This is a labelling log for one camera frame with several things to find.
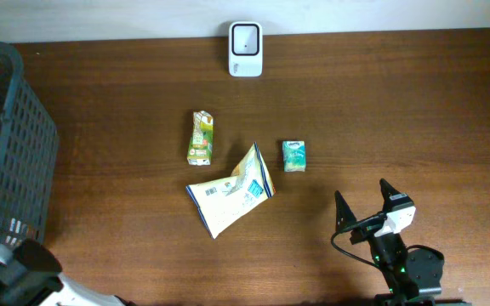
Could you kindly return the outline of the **yellow white snack bag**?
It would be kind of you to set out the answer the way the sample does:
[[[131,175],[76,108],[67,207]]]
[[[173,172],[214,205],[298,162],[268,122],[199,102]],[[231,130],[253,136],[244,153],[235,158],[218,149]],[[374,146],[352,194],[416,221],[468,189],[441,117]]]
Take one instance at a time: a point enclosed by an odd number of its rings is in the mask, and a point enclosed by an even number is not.
[[[239,218],[276,194],[256,142],[229,177],[189,184],[185,190],[213,240]]]

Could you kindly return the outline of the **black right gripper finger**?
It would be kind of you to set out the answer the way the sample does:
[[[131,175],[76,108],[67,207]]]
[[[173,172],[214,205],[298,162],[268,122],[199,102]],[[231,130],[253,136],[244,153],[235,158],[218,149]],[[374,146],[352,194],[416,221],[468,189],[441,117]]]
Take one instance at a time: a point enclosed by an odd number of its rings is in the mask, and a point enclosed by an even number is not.
[[[348,232],[356,225],[356,217],[338,190],[335,191],[334,198],[336,206],[335,230],[337,233]]]
[[[384,178],[379,181],[381,194],[384,199],[383,211],[395,211],[407,205],[407,195],[404,195]]]

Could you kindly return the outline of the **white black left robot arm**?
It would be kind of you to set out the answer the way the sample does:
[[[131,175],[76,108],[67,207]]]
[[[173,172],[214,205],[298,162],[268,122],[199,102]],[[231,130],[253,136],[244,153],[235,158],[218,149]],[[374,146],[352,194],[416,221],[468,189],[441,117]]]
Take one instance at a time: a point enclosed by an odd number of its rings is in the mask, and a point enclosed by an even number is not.
[[[46,247],[27,239],[11,250],[0,244],[0,306],[131,305],[82,286],[63,274]]]

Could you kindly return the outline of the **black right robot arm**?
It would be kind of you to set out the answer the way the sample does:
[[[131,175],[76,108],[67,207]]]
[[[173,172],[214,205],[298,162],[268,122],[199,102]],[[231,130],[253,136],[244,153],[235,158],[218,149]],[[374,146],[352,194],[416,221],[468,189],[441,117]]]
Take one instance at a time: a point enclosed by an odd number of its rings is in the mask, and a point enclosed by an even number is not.
[[[412,198],[385,179],[379,181],[383,196],[381,211],[358,220],[339,191],[334,192],[336,221],[331,245],[345,256],[374,267],[381,272],[389,288],[386,294],[373,298],[375,305],[434,305],[435,296],[442,293],[441,279],[444,255],[429,246],[407,246],[401,232],[413,221],[416,206]],[[347,252],[335,243],[335,238],[350,234],[350,243],[366,242],[370,261]]]

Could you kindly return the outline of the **green white juice carton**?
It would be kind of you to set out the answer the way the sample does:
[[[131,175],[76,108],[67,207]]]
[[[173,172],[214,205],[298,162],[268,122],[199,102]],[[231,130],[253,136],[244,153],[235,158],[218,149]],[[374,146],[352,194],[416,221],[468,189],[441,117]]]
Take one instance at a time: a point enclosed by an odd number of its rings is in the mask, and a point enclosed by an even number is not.
[[[205,110],[193,113],[193,130],[187,151],[192,166],[209,166],[212,161],[214,118]]]

